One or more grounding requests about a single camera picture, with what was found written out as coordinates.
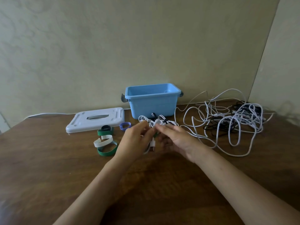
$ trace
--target blue container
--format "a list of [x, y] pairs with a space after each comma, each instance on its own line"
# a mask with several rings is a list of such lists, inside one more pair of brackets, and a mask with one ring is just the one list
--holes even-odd
[[152, 118], [151, 113], [174, 115], [177, 98], [182, 96], [174, 84], [140, 85], [127, 87], [121, 100], [129, 102], [132, 117], [138, 119], [141, 115]]

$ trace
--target wooden table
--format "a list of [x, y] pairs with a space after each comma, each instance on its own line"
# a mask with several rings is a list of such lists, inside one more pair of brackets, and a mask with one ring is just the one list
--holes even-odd
[[[137, 123], [130, 110], [126, 121]], [[184, 113], [177, 112], [182, 124]], [[196, 111], [188, 115], [197, 116]], [[93, 145], [96, 131], [67, 134], [73, 115], [28, 118], [0, 135], [0, 224], [52, 224], [103, 168]], [[280, 117], [265, 124], [251, 153], [235, 158], [219, 152], [245, 174], [300, 209], [299, 128]], [[123, 132], [115, 128], [119, 142]], [[232, 149], [245, 153], [251, 134]], [[102, 224], [243, 224], [226, 199], [195, 164], [159, 147], [122, 178]]]

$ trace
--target white velcro strap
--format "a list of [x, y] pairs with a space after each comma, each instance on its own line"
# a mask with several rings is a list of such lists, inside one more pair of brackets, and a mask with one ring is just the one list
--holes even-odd
[[110, 144], [113, 141], [113, 136], [112, 135], [104, 135], [104, 136], [101, 136], [101, 139], [98, 138], [97, 140], [94, 141], [94, 145], [96, 148], [100, 148], [100, 147]]

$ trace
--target bin handle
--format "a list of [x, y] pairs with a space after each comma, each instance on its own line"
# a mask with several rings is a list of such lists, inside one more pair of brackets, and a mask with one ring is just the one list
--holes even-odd
[[122, 93], [122, 95], [121, 95], [121, 101], [122, 101], [123, 103], [128, 102], [128, 99], [125, 98], [125, 95], [123, 95], [123, 93]]

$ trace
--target person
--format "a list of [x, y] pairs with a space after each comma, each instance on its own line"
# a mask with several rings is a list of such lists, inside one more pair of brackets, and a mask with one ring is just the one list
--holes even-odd
[[148, 122], [143, 121], [125, 131], [115, 156], [54, 225], [98, 225], [122, 175], [143, 155], [157, 131], [161, 132], [157, 137], [161, 145], [197, 164], [245, 224], [300, 224], [300, 212], [250, 179], [183, 128], [158, 124], [149, 128]]

